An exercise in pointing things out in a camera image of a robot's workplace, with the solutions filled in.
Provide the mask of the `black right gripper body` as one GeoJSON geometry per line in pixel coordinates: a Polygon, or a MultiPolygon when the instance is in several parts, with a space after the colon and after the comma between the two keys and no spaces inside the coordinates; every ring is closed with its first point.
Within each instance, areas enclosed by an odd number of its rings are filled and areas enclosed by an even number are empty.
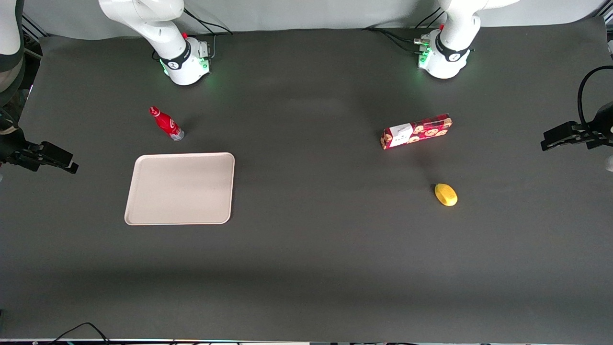
{"type": "Polygon", "coordinates": [[[0,162],[21,166],[30,171],[38,171],[45,165],[41,157],[30,149],[31,143],[25,140],[22,129],[15,126],[1,126],[0,162]]]}

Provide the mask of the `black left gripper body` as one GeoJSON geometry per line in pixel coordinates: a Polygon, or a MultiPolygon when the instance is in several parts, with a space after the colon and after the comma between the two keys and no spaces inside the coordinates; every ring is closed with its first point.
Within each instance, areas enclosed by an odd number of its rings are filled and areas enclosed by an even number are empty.
{"type": "Polygon", "coordinates": [[[578,143],[585,143],[589,150],[599,146],[613,146],[612,102],[600,107],[598,111],[596,111],[594,119],[589,122],[585,122],[582,103],[578,102],[578,114],[580,119],[580,127],[584,130],[580,132],[578,143]]]}

